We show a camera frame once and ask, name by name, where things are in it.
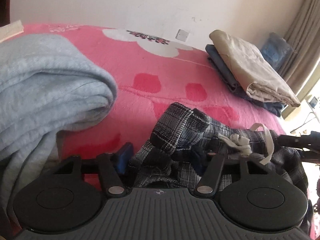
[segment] pink blanket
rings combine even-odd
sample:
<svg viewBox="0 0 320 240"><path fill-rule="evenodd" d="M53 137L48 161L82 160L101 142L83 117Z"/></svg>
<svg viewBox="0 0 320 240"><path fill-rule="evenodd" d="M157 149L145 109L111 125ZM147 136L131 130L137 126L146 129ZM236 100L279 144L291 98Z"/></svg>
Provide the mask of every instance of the pink blanket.
<svg viewBox="0 0 320 240"><path fill-rule="evenodd" d="M68 38L110 72L119 86L115 106L100 124L67 133L64 157L93 158L114 152L127 141L137 152L173 102L196 107L232 128L247 129L261 122L284 133L276 116L228 91L204 51L142 33L94 26L26 25L22 35L30 33Z"/></svg>

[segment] white strap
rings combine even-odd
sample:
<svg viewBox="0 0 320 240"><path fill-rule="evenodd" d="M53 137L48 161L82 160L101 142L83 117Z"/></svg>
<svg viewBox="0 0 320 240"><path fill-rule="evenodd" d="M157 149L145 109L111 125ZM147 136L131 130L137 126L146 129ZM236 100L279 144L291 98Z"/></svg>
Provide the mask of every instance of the white strap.
<svg viewBox="0 0 320 240"><path fill-rule="evenodd" d="M259 127L263 127L264 135L265 135L264 139L266 142L266 148L268 152L268 156L264 158L262 161L260 161L260 163L262 165L266 165L271 160L275 146L274 146L270 131L264 124L255 123L254 125L252 125L250 130L255 131ZM218 134L218 138L224 141L228 146L239 150L241 156L249 156L252 153L251 147L249 145L250 140L245 136L241 136L239 134L231 134L230 138L228 138L222 134Z"/></svg>
<svg viewBox="0 0 320 240"><path fill-rule="evenodd" d="M271 157L272 157L273 152L275 150L275 145L273 143L273 139L272 139L272 136L271 136L269 129L264 124L255 123L254 125L251 126L250 130L256 131L259 127L263 128L264 135L265 135L264 139L266 142L266 148L267 148L267 152L268 152L268 156L265 157L262 161L260 161L260 163L262 165L266 165L269 161L271 161Z"/></svg>

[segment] electrical outlet plate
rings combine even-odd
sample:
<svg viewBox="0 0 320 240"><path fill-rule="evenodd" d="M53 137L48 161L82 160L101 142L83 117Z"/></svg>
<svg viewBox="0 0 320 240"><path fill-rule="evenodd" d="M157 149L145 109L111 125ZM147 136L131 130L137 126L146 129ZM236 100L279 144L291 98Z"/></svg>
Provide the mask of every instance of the electrical outlet plate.
<svg viewBox="0 0 320 240"><path fill-rule="evenodd" d="M179 29L178 33L177 33L177 36L176 36L176 39L179 40L179 41L186 41L188 36L189 36L188 32Z"/></svg>

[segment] plaid shirt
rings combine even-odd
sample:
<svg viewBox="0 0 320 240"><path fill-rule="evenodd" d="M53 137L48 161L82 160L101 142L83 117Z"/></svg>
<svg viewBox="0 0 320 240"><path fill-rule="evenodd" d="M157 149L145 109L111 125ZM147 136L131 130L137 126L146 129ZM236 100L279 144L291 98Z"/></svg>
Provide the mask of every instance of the plaid shirt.
<svg viewBox="0 0 320 240"><path fill-rule="evenodd" d="M269 169L293 183L307 195L308 180L300 155L296 149L277 144L277 134L270 131L275 143ZM190 109L179 103L171 104L154 127L150 139L129 161L128 174L134 178L134 187L146 187L151 183L164 183L166 187L187 187L194 190L201 179L190 162L172 160L172 154L190 152L193 145L217 154L238 159L239 152L219 141L218 133L230 137L239 134L250 139L253 157L258 160L268 155L262 131L231 129L212 119L198 109ZM231 175L223 175L220 190L232 183Z"/></svg>

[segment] black round pad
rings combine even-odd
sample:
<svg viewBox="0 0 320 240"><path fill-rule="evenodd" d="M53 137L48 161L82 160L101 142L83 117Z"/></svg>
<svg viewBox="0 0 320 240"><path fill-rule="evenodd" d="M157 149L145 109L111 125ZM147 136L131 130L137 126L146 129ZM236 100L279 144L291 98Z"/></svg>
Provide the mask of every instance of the black round pad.
<svg viewBox="0 0 320 240"><path fill-rule="evenodd" d="M239 225L277 232L300 225L308 201L301 190L278 175L250 175L223 189L220 206Z"/></svg>
<svg viewBox="0 0 320 240"><path fill-rule="evenodd" d="M72 203L75 195L63 187L54 187L41 191L37 196L37 203L43 208L59 209Z"/></svg>
<svg viewBox="0 0 320 240"><path fill-rule="evenodd" d="M68 231L88 222L101 205L101 193L72 175L35 180L13 202L23 227L46 233Z"/></svg>
<svg viewBox="0 0 320 240"><path fill-rule="evenodd" d="M284 202L284 196L280 191L268 187L250 190L247 199L252 205L260 208L276 208Z"/></svg>

